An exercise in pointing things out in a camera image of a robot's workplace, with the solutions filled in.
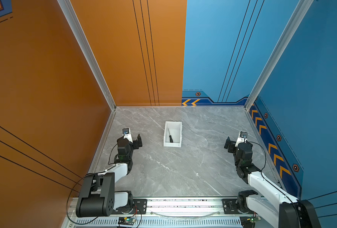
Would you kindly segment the black screwdriver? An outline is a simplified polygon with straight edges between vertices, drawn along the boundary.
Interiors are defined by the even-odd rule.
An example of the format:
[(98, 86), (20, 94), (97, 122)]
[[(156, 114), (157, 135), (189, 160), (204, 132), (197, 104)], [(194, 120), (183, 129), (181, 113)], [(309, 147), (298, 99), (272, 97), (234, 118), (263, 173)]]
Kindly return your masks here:
[(167, 131), (168, 131), (168, 135), (169, 135), (169, 140), (170, 140), (170, 143), (173, 143), (173, 138), (172, 138), (172, 135), (171, 135), (171, 132), (170, 132), (170, 129), (167, 128)]

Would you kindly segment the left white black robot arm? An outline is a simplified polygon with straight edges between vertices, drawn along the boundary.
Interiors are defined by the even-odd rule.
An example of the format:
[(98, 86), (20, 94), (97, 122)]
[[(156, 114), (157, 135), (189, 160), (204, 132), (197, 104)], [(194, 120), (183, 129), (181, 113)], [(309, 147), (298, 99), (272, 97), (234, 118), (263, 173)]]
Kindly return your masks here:
[(89, 173), (83, 179), (76, 205), (76, 216), (107, 217), (115, 210), (131, 212), (134, 208), (130, 191), (115, 191), (115, 183), (127, 176), (133, 167), (133, 152), (143, 146), (141, 136), (132, 140), (129, 134), (117, 140), (118, 154), (111, 168), (100, 173)]

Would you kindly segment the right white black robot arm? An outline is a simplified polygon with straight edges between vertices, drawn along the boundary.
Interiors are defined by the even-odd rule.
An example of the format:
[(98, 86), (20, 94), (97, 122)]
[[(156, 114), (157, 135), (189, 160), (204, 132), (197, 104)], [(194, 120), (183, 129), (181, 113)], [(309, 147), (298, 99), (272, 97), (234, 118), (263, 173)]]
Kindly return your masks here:
[(225, 212), (251, 214), (246, 223), (252, 224), (259, 215), (274, 228), (321, 227), (315, 207), (308, 200), (300, 200), (281, 189), (253, 164), (253, 145), (246, 132), (240, 132), (236, 141), (226, 139), (224, 148), (233, 154), (239, 178), (253, 189), (239, 192), (235, 203), (224, 199)]

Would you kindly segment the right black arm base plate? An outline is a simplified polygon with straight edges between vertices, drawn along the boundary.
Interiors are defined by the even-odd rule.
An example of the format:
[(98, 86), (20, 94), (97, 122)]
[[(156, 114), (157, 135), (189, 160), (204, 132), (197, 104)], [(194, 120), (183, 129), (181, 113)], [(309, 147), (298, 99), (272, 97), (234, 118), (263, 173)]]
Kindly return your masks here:
[(255, 212), (247, 207), (246, 200), (243, 198), (222, 199), (222, 206), (225, 214), (248, 214), (254, 215)]

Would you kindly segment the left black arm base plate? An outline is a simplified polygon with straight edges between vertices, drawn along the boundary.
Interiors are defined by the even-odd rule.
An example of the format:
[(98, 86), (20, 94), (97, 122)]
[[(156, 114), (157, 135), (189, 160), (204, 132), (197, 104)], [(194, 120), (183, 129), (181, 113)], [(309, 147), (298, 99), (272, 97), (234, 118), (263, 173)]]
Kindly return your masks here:
[(138, 213), (138, 215), (146, 214), (147, 199), (133, 199), (131, 206), (127, 205), (125, 207), (119, 207), (112, 212), (112, 215), (123, 215), (123, 214), (133, 215), (136, 212)]

